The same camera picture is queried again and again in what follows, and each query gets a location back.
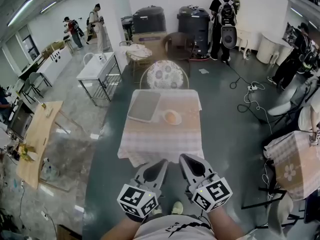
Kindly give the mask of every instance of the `gray floor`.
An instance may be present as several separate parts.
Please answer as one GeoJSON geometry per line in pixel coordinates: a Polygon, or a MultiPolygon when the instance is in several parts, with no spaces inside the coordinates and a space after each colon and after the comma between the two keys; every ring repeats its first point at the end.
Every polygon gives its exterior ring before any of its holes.
{"type": "MultiPolygon", "coordinates": [[[[76,76],[83,69],[83,56],[88,53],[97,53],[97,45],[84,45],[84,49],[76,51],[71,61],[60,74],[53,87],[44,83],[40,89],[44,98],[38,95],[41,102],[63,101],[62,110],[70,118],[79,123],[86,134],[78,127],[70,124],[63,117],[57,121],[70,134],[53,127],[44,156],[48,157],[52,165],[60,171],[58,180],[51,182],[67,192],[40,186],[37,190],[25,184],[25,193],[21,203],[21,219],[26,229],[24,235],[37,237],[41,240],[56,239],[52,222],[46,221],[41,211],[48,213],[54,223],[65,225],[71,230],[81,234],[83,225],[83,211],[85,194],[88,182],[91,161],[95,147],[108,110],[109,102],[101,100],[96,107],[86,95],[76,80],[76,76]]],[[[35,110],[37,103],[25,103],[35,110]]],[[[16,175],[16,165],[9,157],[4,157],[5,179],[8,186],[1,189],[0,207],[8,214],[13,215],[19,229],[22,222],[19,220],[19,204],[23,190],[20,188],[21,179],[16,175]]]]}
{"type": "MultiPolygon", "coordinates": [[[[268,69],[254,55],[249,60],[243,60],[242,54],[235,50],[231,52],[231,58],[231,66],[248,82],[264,82],[266,76],[272,75],[277,68],[268,69]]],[[[123,75],[124,81],[118,85],[109,106],[92,160],[85,196],[83,239],[99,239],[125,217],[117,197],[123,184],[129,183],[137,171],[128,159],[118,159],[117,156],[129,102],[135,89],[129,71],[126,70],[123,75]]],[[[270,129],[267,124],[261,125],[249,111],[237,111],[238,104],[244,103],[247,93],[247,84],[242,80],[237,83],[236,89],[230,89],[230,83],[237,78],[235,72],[220,61],[192,62],[190,89],[198,92],[202,106],[200,121],[204,157],[220,176],[226,178],[233,191],[232,198],[224,206],[228,214],[245,232],[249,232],[267,222],[264,207],[241,210],[241,206],[266,200],[266,195],[258,191],[258,187],[264,185],[261,141],[270,134],[270,129]],[[201,68],[208,70],[209,74],[201,74],[198,71],[201,68]]],[[[270,109],[288,100],[300,81],[296,77],[292,85],[281,93],[274,86],[263,83],[265,90],[256,91],[250,95],[250,99],[270,109]]],[[[265,120],[264,111],[257,111],[255,107],[255,104],[251,105],[252,111],[265,120]]],[[[178,165],[170,163],[167,181],[162,187],[165,198],[160,200],[164,211],[169,212],[172,204],[181,200],[185,214],[200,215],[201,210],[195,204],[190,204],[184,195],[186,185],[178,165]]],[[[298,213],[299,205],[303,206],[303,203],[295,203],[293,214],[303,216],[303,212],[298,213]]],[[[315,223],[304,224],[300,220],[289,232],[288,239],[312,239],[316,227],[315,223]]],[[[276,239],[266,229],[257,230],[254,234],[261,240],[276,239]]]]}

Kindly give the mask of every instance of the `tablecloth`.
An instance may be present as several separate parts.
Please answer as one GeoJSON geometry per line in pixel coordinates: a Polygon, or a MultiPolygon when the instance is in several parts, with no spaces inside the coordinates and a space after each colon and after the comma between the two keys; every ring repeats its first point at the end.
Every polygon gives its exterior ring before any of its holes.
{"type": "MultiPolygon", "coordinates": [[[[201,104],[195,90],[144,90],[161,94],[156,112],[150,123],[127,118],[118,157],[129,158],[132,165],[167,159],[178,163],[183,153],[204,158],[201,140],[201,104]],[[163,118],[165,110],[174,110],[182,117],[179,125],[170,125],[163,118]]],[[[132,94],[131,104],[140,90],[132,94]]]]}
{"type": "Polygon", "coordinates": [[[274,161],[276,181],[294,201],[320,186],[320,147],[311,146],[309,133],[294,131],[270,142],[266,156],[274,161]]]}

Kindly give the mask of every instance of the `black shirt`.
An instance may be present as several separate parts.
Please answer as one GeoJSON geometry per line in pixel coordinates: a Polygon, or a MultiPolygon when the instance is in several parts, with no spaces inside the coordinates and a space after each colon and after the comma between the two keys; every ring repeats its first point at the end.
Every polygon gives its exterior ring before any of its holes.
{"type": "Polygon", "coordinates": [[[298,49],[294,49],[291,54],[294,56],[299,56],[301,54],[305,54],[307,47],[311,47],[311,40],[308,36],[299,34],[294,42],[294,45],[297,46],[298,49]]]}
{"type": "Polygon", "coordinates": [[[213,0],[211,5],[210,5],[210,10],[211,11],[214,11],[216,14],[218,13],[219,11],[219,7],[221,5],[221,2],[220,0],[213,0]]]}

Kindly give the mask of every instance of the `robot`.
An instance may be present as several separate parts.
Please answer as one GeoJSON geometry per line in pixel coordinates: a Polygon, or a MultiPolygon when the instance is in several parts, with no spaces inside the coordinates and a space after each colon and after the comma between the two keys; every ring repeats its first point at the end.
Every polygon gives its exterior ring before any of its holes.
{"type": "MultiPolygon", "coordinates": [[[[142,222],[159,205],[168,163],[163,159],[143,165],[130,183],[123,186],[117,202],[130,219],[142,222]]],[[[187,181],[185,194],[205,212],[222,206],[232,196],[226,179],[220,178],[206,160],[192,154],[181,154],[179,165],[187,181]]]]}

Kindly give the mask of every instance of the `white shirt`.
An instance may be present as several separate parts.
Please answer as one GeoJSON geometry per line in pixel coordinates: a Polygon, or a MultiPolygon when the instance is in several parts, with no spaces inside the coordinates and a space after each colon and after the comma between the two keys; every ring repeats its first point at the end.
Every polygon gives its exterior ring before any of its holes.
{"type": "MultiPolygon", "coordinates": [[[[168,215],[140,226],[134,240],[217,240],[208,223],[186,215],[168,215]]],[[[254,240],[244,236],[238,240],[254,240]]]]}
{"type": "Polygon", "coordinates": [[[313,96],[305,104],[299,115],[298,126],[302,131],[310,131],[311,125],[311,107],[316,112],[316,123],[320,122],[320,88],[313,94],[313,96]]]}

